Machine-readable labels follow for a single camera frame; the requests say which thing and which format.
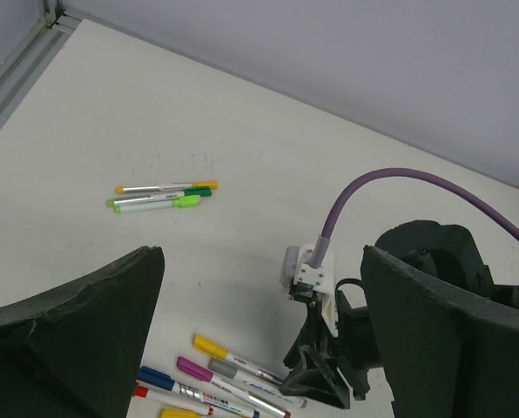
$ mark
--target white table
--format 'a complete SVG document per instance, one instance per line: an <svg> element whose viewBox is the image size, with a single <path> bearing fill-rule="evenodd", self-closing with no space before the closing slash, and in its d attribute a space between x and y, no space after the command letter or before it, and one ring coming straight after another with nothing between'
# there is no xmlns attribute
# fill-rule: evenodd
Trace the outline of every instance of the white table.
<svg viewBox="0 0 519 418"><path fill-rule="evenodd" d="M305 309L279 293L288 245L314 242L340 190L406 166L454 181L519 226L519 191L156 46L83 21L0 131L0 306L162 246L163 289L145 361L174 367L194 333L283 371ZM217 179L199 208L117 215L116 185ZM497 282L519 282L519 244L457 197L410 179L364 187L333 239L339 278L362 247L413 219L466 226ZM353 303L361 296L351 295ZM352 411L311 402L296 417L390 417L382 371ZM158 406L134 400L131 418Z"/></svg>

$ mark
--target gray wall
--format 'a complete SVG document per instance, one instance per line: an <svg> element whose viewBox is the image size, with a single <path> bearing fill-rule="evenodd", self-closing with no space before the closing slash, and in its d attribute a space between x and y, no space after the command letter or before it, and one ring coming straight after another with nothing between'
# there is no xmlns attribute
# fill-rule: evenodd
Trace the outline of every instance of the gray wall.
<svg viewBox="0 0 519 418"><path fill-rule="evenodd" d="M519 187L519 0L69 0Z"/></svg>
<svg viewBox="0 0 519 418"><path fill-rule="evenodd" d="M0 0L0 64L37 25L40 16L38 0Z"/></svg>

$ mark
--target purple cap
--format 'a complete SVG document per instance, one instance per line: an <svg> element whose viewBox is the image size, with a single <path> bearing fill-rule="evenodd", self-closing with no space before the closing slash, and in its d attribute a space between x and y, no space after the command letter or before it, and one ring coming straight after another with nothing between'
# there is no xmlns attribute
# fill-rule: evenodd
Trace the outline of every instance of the purple cap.
<svg viewBox="0 0 519 418"><path fill-rule="evenodd" d="M199 381L211 381L213 378L213 373L203 368L193 361L189 361L184 357L179 357L176 361L176 367L179 368L181 372L189 374L191 377L195 377Z"/></svg>

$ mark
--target yellow cap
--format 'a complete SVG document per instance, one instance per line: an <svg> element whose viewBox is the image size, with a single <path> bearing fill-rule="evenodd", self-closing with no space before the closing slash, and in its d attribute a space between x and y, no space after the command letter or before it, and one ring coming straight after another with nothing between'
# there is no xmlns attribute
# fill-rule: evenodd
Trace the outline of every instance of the yellow cap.
<svg viewBox="0 0 519 418"><path fill-rule="evenodd" d="M196 338L193 341L193 347L199 352L213 357L213 359L224 360L228 355L228 351L223 347L205 339L201 335L196 335Z"/></svg>
<svg viewBox="0 0 519 418"><path fill-rule="evenodd" d="M161 418L199 418L199 415L191 411L163 409L163 412L161 412Z"/></svg>
<svg viewBox="0 0 519 418"><path fill-rule="evenodd" d="M215 180L192 182L192 187L209 187L212 190L217 190L217 185L218 185L217 181L215 181Z"/></svg>

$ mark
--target blue cap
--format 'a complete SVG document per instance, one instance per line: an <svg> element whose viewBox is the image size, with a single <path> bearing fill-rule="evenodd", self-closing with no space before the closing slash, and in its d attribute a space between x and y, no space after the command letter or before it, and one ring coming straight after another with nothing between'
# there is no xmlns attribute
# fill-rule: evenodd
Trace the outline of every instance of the blue cap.
<svg viewBox="0 0 519 418"><path fill-rule="evenodd" d="M171 392L174 387L174 380L171 379L171 376L146 366L139 369L138 380L149 383L157 388L168 390L169 392Z"/></svg>

